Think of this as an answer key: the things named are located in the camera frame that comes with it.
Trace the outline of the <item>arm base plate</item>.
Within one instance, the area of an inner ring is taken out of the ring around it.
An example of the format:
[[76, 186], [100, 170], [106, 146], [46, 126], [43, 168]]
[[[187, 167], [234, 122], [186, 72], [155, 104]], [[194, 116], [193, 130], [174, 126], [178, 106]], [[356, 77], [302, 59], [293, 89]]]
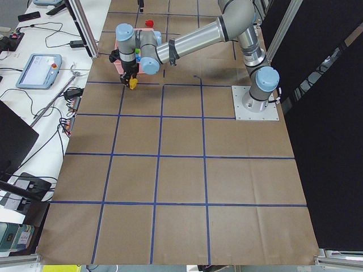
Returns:
[[237, 121], [279, 121], [276, 103], [257, 101], [250, 96], [250, 86], [231, 86]]

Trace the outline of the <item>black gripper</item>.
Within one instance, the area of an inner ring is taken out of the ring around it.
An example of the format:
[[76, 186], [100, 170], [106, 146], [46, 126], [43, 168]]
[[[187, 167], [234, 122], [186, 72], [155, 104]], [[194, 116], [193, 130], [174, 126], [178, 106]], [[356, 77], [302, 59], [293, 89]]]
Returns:
[[[143, 0], [138, 0], [138, 9], [143, 12]], [[129, 85], [129, 80], [136, 79], [139, 72], [139, 64], [136, 61], [136, 52], [132, 49], [129, 53], [123, 53], [118, 49], [111, 51], [109, 55], [109, 61], [114, 63], [119, 60], [121, 62], [121, 67], [123, 68], [123, 73], [120, 75], [120, 82], [127, 86]]]

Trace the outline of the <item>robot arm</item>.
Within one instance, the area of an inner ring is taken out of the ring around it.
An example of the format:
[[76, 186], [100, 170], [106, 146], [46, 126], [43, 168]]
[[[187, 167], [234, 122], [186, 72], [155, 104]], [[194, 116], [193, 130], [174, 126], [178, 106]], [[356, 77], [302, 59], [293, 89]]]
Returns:
[[255, 9], [251, 1], [218, 1], [221, 10], [215, 21], [176, 39], [161, 42], [161, 33], [135, 29], [128, 23], [116, 27], [117, 48], [109, 55], [110, 62], [120, 61], [123, 69], [120, 81], [131, 90], [136, 87], [137, 74], [154, 75], [161, 65], [176, 64], [176, 60], [216, 43], [237, 40], [243, 62], [251, 79], [251, 87], [243, 98], [246, 108], [267, 105], [278, 88], [280, 76], [270, 67], [265, 51], [257, 38]]

